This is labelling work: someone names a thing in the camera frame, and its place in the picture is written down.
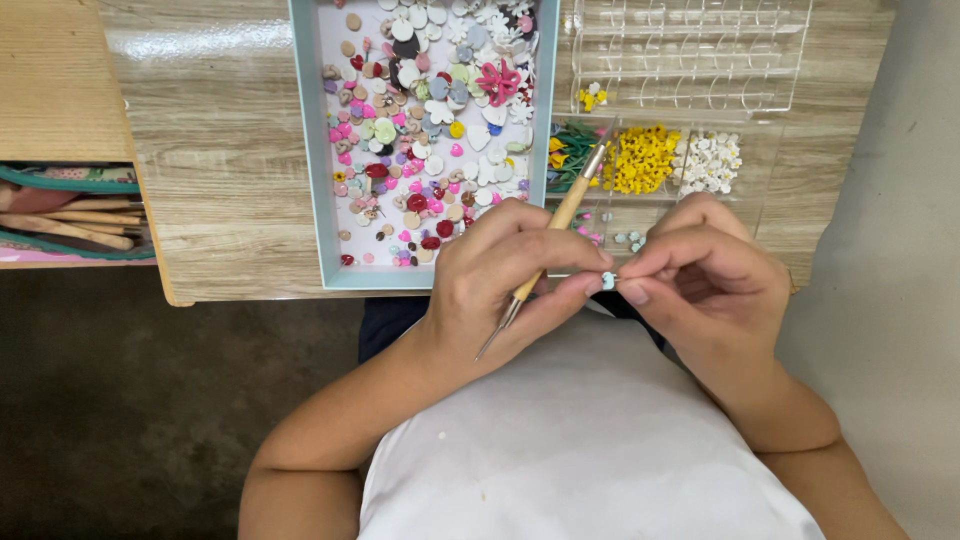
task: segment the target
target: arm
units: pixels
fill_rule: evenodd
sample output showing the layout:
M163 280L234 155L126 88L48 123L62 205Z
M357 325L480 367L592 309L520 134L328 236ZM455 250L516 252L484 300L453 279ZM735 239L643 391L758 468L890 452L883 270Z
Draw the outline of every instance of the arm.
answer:
M774 358L786 270L726 207L708 195L686 197L618 274L621 294L676 348L827 538L906 538L829 405Z
M437 259L430 307L380 355L298 407L253 459L240 502L240 538L355 538L363 484L357 468L403 421L507 363L600 290L613 259L552 214L507 199ZM516 286L554 266L588 270L524 305L474 363Z

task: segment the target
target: wooden desk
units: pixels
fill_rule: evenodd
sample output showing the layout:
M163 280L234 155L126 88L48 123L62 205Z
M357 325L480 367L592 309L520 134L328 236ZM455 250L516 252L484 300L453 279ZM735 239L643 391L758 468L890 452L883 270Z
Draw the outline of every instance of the wooden desk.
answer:
M111 4L100 11L130 102L168 298L369 295L321 284L286 2ZM832 217L895 6L815 2L757 234L797 284L809 282ZM560 74L558 87L567 95Z

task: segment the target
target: hand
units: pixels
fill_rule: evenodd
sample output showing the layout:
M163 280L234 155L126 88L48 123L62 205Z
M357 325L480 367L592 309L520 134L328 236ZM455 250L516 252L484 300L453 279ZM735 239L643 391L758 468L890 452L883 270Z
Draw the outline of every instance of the hand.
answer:
M613 257L573 231L547 230L551 216L545 209L505 199L441 249L430 308L415 329L431 348L443 352L443 369L460 384L510 361L602 288L599 273L613 267ZM534 289L538 298L523 305L514 323L474 363L514 289L538 270L568 266L586 271L565 278L551 292L541 279Z
M749 400L779 376L786 269L712 196L684 198L617 274L617 290L721 402Z

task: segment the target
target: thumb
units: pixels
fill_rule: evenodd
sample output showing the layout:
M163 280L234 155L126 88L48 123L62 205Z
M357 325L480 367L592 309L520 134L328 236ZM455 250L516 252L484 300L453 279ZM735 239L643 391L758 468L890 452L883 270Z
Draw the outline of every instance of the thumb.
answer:
M603 280L596 272L569 276L557 288L524 304L507 331L525 347L572 317L602 288Z
M654 278L623 280L616 290L674 347L709 328L709 320L670 285Z

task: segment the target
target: gray wall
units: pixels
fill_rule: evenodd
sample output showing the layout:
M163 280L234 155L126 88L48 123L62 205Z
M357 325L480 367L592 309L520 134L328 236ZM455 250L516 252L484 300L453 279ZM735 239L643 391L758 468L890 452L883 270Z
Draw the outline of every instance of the gray wall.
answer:
M778 355L907 532L960 538L960 2L901 2Z

